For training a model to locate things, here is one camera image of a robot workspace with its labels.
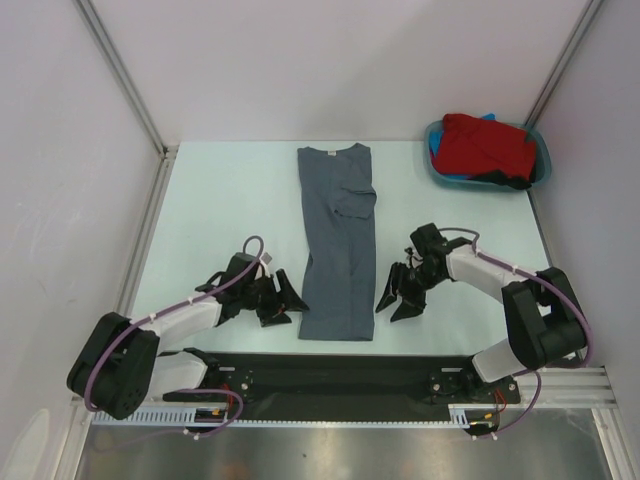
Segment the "grey blue t shirt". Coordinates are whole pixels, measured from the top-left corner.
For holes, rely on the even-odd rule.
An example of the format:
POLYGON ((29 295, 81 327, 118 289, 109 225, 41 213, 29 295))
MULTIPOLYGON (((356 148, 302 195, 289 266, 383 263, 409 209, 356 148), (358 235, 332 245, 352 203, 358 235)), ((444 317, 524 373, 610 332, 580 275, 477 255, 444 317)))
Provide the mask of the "grey blue t shirt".
POLYGON ((297 151, 309 249, 298 338, 370 341, 376 289, 375 206, 371 149, 297 151))

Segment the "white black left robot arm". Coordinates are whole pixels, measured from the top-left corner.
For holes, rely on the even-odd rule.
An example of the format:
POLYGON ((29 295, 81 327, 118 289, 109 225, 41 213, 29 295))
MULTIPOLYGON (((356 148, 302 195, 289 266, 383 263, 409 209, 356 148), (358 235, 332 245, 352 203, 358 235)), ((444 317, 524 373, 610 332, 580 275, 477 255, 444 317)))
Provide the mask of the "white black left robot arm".
POLYGON ((269 272, 264 260, 238 252, 227 268, 196 287, 186 300, 133 321, 104 314, 67 375, 67 388, 86 406, 117 420, 131 416, 147 399, 167 394, 207 400, 225 385, 224 370, 211 353, 175 345, 221 326, 242 311, 256 314, 263 327, 290 323, 308 305, 282 269, 269 272))

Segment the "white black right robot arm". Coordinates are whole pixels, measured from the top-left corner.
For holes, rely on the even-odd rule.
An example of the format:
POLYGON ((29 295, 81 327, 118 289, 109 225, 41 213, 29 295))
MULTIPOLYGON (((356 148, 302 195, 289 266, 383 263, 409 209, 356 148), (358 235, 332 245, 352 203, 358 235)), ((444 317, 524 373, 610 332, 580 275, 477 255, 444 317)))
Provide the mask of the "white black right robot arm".
POLYGON ((433 223, 410 235, 407 259, 391 265, 375 310, 396 307, 391 319, 421 315, 429 290, 445 281, 462 282, 498 301, 504 311, 504 340, 476 353, 462 370, 461 388, 473 401, 484 401, 499 381, 534 373, 580 350, 589 352, 592 331, 563 270, 531 272, 482 250, 478 232, 446 229, 433 223))

